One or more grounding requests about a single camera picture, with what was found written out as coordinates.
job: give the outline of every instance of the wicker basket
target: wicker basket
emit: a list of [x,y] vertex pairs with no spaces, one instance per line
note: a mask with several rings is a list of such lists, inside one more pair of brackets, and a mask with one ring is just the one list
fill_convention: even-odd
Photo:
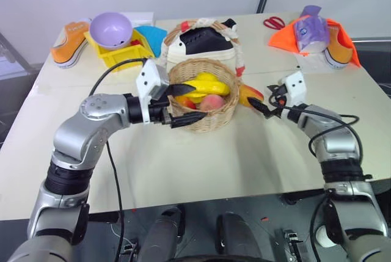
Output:
[[[228,67],[218,60],[212,59],[188,59],[174,66],[169,72],[171,84],[182,83],[194,79],[198,73],[209,72],[216,75],[219,81],[226,83],[230,87],[230,94],[224,100],[225,104],[219,109],[210,111],[206,117],[187,129],[195,132],[208,132],[221,128],[230,121],[239,100],[239,79]],[[194,111],[191,108],[180,105],[172,96],[169,97],[172,113],[174,116],[183,115]]]

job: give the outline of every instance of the white tabletop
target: white tabletop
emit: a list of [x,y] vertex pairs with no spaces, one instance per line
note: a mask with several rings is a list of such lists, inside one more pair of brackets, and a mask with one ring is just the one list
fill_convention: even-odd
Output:
[[[297,13],[278,14],[285,22]],[[274,32],[262,26],[270,15],[234,16],[243,45],[243,81],[261,92],[296,70],[292,54],[267,46]],[[158,21],[172,29],[180,21]],[[58,126],[77,110],[106,67],[87,46],[77,65],[45,62],[0,150],[0,220],[28,218],[46,177]],[[140,67],[110,74],[102,93],[136,93]],[[364,145],[364,173],[391,177],[391,101],[363,68],[305,75],[307,101],[341,114],[356,114]],[[119,173],[123,207],[139,208],[216,198],[318,189],[320,165],[308,138],[294,124],[265,120],[238,106],[231,122],[205,134],[161,125],[133,125],[110,138]],[[90,212],[118,210],[106,151],[97,164],[89,195]]]

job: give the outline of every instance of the cable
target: cable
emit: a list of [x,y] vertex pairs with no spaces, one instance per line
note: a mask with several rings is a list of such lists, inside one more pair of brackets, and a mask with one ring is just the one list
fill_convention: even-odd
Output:
[[386,83],[378,83],[379,86],[382,86],[382,87],[385,87],[385,88],[390,88],[391,89],[391,86],[386,84]]
[[112,71],[112,70],[115,70],[116,68],[122,66],[122,65],[125,65],[125,64],[129,64],[131,62],[142,62],[142,64],[145,63],[147,59],[127,59],[127,60],[124,60],[122,62],[119,62],[115,65],[113,65],[111,68],[108,68],[100,77],[99,79],[97,80],[97,82],[95,83],[95,85],[92,87],[90,93],[89,93],[89,96],[93,95],[96,91],[96,89],[98,88],[99,84],[103,81],[103,79]]
[[315,258],[316,258],[316,262],[321,262],[320,261],[320,257],[319,257],[319,254],[318,254],[318,250],[316,249],[316,245],[315,245],[315,235],[314,235],[314,232],[313,232],[313,226],[314,226],[314,223],[315,223],[315,218],[316,218],[316,215],[318,214],[318,211],[319,211],[319,208],[320,206],[324,203],[324,201],[328,198],[329,196],[328,195],[325,195],[322,200],[317,204],[317,206],[315,207],[315,210],[313,211],[312,213],[312,217],[311,217],[311,223],[310,223],[310,241],[311,241],[311,247],[312,247],[312,250],[313,250],[313,254],[315,255]]
[[111,150],[110,150],[109,141],[106,142],[106,147],[108,149],[111,166],[112,166],[112,169],[114,171],[115,186],[117,187],[118,203],[119,203],[119,206],[120,206],[121,232],[120,232],[120,241],[118,242],[117,253],[115,254],[115,260],[114,260],[115,262],[118,262],[118,260],[120,258],[120,254],[121,254],[121,248],[122,248],[122,242],[123,242],[123,232],[124,232],[124,229],[125,229],[125,222],[123,220],[123,209],[122,209],[122,199],[121,199],[120,184],[118,182],[117,169],[115,168],[114,160],[112,159],[112,156],[111,156]]
[[[116,233],[116,232],[114,231],[114,229],[113,229],[113,227],[112,227],[112,224],[110,224],[110,228],[111,228],[111,231],[112,231],[112,233],[113,233],[114,236],[116,236],[116,237],[118,237],[118,238],[121,238],[121,236],[120,236],[118,233]],[[133,245],[133,243],[132,243],[129,239],[126,239],[125,237],[123,237],[123,239],[124,239],[126,242],[128,242],[129,245]]]
[[[298,112],[303,112],[305,114],[312,114],[312,115],[317,115],[319,117],[326,117],[328,119],[331,119],[337,123],[340,123],[341,125],[340,126],[336,126],[336,127],[333,127],[329,130],[326,130],[326,131],[323,131],[315,136],[313,136],[311,139],[310,139],[310,142],[312,144],[313,140],[315,140],[317,137],[320,137],[326,133],[329,133],[331,131],[335,131],[337,129],[341,129],[341,128],[348,128],[352,134],[354,135],[354,137],[356,138],[357,140],[357,145],[359,146],[359,164],[361,166],[361,163],[362,163],[362,159],[363,159],[363,156],[364,156],[364,153],[363,153],[363,149],[362,149],[362,142],[361,142],[361,139],[359,137],[359,135],[357,134],[357,132],[351,127],[351,125],[357,123],[359,121],[359,117],[355,116],[355,115],[343,115],[343,117],[352,117],[352,118],[355,118],[355,120],[351,123],[345,123],[344,121],[340,120],[339,118],[336,118],[336,117],[333,117],[331,115],[328,115],[328,114],[323,114],[321,112],[316,112],[316,111],[307,111],[305,109],[300,109],[300,108],[296,108],[296,107],[289,107],[289,106],[284,106],[284,105],[280,105],[278,103],[275,103],[275,102],[272,102],[271,99],[274,97],[274,99],[276,98],[276,95],[275,93],[273,93],[270,97],[269,97],[269,104],[274,106],[274,107],[277,107],[277,108],[282,108],[282,109],[288,109],[290,111],[298,111]],[[315,152],[312,150],[312,147],[310,148],[310,152],[316,157],[316,154]]]
[[[131,62],[142,62],[142,64],[145,63],[147,59],[127,59],[127,60],[124,60],[122,62],[119,62],[115,65],[113,65],[111,68],[108,68],[100,77],[99,79],[97,80],[97,82],[93,85],[90,93],[89,93],[89,96],[92,96],[96,89],[98,88],[99,84],[103,81],[103,79],[112,71],[112,70],[115,70],[116,68],[122,66],[122,65],[125,65],[125,64],[128,64],[128,63],[131,63]],[[118,182],[118,175],[117,175],[117,169],[115,168],[115,164],[114,164],[114,160],[112,158],[112,155],[111,155],[111,150],[110,150],[110,145],[109,145],[109,141],[106,142],[106,148],[108,150],[108,155],[109,155],[109,159],[110,159],[110,163],[111,163],[111,166],[112,166],[112,169],[113,169],[113,172],[114,172],[114,178],[115,178],[115,186],[117,187],[117,195],[118,195],[118,203],[119,203],[119,209],[120,209],[120,226],[121,226],[121,231],[120,231],[120,240],[118,242],[118,247],[117,247],[117,253],[115,254],[115,259],[114,261],[115,262],[118,262],[119,258],[120,258],[120,253],[121,253],[121,248],[122,248],[122,243],[123,243],[123,240],[124,240],[124,237],[123,237],[123,232],[124,232],[124,229],[125,229],[125,223],[124,223],[124,220],[123,220],[123,208],[122,208],[122,199],[121,199],[121,189],[120,189],[120,184]]]

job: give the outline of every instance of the basket handle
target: basket handle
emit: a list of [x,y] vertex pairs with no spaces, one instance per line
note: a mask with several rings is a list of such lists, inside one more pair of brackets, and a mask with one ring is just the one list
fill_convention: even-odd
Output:
[[245,69],[243,52],[238,39],[238,34],[227,27],[226,25],[216,21],[215,19],[210,18],[201,18],[198,20],[187,20],[178,24],[173,31],[171,31],[164,41],[161,44],[161,55],[157,58],[156,63],[158,65],[166,66],[167,65],[167,55],[169,52],[169,46],[183,33],[191,29],[202,28],[202,27],[212,27],[223,37],[229,38],[236,54],[235,70],[236,76],[241,77]]

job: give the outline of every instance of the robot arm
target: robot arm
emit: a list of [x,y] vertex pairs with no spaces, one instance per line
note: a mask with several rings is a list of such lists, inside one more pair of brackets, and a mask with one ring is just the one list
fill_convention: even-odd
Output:
[[272,91],[269,102],[277,107],[275,110],[270,111],[255,98],[249,98],[249,102],[267,118],[275,115],[291,120],[314,139],[312,144],[321,164],[324,190],[329,195],[324,206],[329,239],[342,245],[352,261],[389,259],[391,240],[387,237],[387,223],[371,184],[366,182],[368,176],[360,166],[362,157],[355,135],[346,125],[341,127],[335,119],[342,118],[335,112],[304,103],[306,87],[301,72],[269,89]]
[[135,123],[190,125],[206,115],[190,112],[173,117],[168,95],[193,91],[188,85],[169,85],[165,70],[148,60],[137,78],[139,97],[96,94],[54,136],[54,151],[41,184],[29,225],[28,240],[9,261],[70,261],[71,246],[82,241],[88,223],[89,182],[111,134]]

